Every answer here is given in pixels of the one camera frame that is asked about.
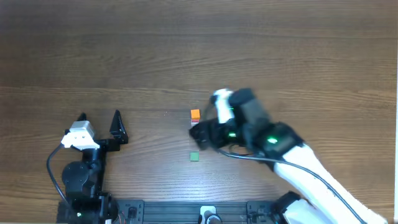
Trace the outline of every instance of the orange cube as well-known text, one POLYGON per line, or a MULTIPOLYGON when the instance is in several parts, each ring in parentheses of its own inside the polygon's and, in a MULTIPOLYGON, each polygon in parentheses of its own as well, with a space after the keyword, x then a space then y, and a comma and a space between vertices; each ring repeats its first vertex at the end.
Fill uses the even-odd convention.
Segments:
POLYGON ((200 120, 200 110, 191 110, 191 119, 200 120))

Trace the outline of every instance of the green square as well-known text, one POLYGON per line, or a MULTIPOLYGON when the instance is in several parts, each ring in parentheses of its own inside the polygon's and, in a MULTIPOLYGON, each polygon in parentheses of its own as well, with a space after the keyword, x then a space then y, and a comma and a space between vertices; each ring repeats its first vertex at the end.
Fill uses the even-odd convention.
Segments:
POLYGON ((190 160, 191 162, 199 162, 199 152, 191 152, 190 160))

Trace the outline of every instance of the wooden surface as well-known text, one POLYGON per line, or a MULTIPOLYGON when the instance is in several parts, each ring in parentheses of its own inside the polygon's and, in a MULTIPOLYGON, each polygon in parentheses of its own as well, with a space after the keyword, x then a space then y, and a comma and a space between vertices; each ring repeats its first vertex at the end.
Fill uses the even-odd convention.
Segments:
MULTIPOLYGON (((54 222, 45 160, 84 111, 122 112, 130 143, 104 187, 151 201, 274 200, 267 167, 188 137, 212 91, 252 87, 357 199, 393 217, 397 6, 393 0, 0 1, 0 221, 54 222)), ((52 161, 80 159, 72 150, 52 161)))

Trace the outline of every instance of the small block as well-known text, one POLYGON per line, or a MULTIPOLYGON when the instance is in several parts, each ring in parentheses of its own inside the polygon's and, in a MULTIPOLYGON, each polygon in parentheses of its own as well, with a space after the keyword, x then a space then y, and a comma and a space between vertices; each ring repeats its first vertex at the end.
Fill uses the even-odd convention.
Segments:
POLYGON ((200 119, 200 110, 191 110, 191 119, 199 120, 200 119))
POLYGON ((199 161, 199 152, 191 152, 190 160, 191 160, 191 162, 198 162, 199 161))

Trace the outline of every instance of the wood grain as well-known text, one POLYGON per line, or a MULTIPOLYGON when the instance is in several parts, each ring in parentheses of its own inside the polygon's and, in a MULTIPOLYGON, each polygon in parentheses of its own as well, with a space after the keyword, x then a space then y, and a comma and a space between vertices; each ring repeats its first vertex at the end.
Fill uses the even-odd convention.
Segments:
MULTIPOLYGON (((274 200, 292 190, 255 162, 196 151, 190 109, 254 88, 356 198, 392 220, 397 3, 393 0, 1 0, 0 222, 54 222, 45 160, 86 112, 115 109, 130 143, 104 187, 150 201, 274 200)), ((61 151, 52 167, 80 159, 61 151)))

